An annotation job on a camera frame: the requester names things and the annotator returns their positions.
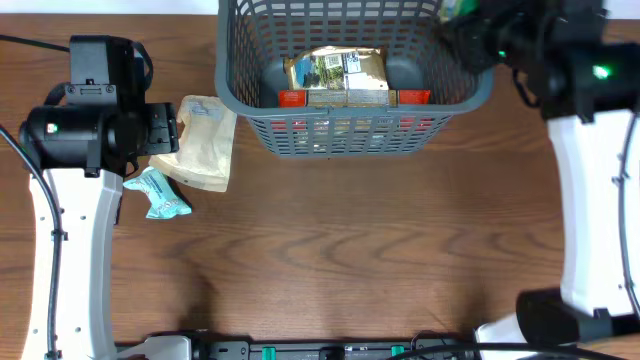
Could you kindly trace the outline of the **teal wipes packet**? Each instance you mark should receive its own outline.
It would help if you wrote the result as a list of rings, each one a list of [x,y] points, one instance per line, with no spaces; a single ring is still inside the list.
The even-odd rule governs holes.
[[[123,186],[147,196],[150,202],[148,219],[168,220],[192,213],[192,208],[174,193],[167,177],[153,167],[147,167],[139,176],[125,181]]]

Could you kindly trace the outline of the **beige paper pouch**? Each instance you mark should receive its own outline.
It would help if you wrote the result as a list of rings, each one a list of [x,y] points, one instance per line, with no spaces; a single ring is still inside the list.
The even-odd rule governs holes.
[[[149,165],[192,188],[225,192],[231,175],[236,121],[237,114],[217,97],[184,97],[177,114],[177,122],[184,125],[179,150],[153,155]]]

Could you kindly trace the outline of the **orange pasta packet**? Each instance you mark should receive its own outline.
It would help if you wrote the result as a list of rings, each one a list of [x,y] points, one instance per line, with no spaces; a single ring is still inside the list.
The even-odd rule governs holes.
[[[294,107],[398,107],[427,105],[430,90],[284,90],[278,95],[282,108]]]

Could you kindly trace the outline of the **gold foil pouch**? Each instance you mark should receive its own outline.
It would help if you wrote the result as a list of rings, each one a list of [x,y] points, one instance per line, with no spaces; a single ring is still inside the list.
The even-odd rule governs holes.
[[[325,46],[283,61],[290,90],[388,90],[383,50]]]

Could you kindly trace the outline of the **green lid jar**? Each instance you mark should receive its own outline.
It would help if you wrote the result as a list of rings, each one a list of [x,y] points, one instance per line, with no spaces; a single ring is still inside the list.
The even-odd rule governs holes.
[[[478,6],[479,0],[442,0],[438,12],[440,21],[447,22],[456,17],[468,15]]]

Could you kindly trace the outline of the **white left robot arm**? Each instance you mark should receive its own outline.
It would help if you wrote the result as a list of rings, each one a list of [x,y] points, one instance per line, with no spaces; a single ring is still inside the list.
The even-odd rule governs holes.
[[[111,326],[112,234],[127,167],[179,149],[174,107],[149,103],[144,47],[74,35],[70,80],[21,124],[36,253],[25,359],[117,359]]]

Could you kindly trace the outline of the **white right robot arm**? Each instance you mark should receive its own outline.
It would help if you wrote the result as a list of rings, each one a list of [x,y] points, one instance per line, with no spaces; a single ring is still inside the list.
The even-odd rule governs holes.
[[[522,292],[480,326],[480,359],[578,359],[581,345],[639,331],[639,46],[604,37],[600,1],[449,1],[439,36],[472,73],[511,69],[540,111],[561,185],[556,288]]]

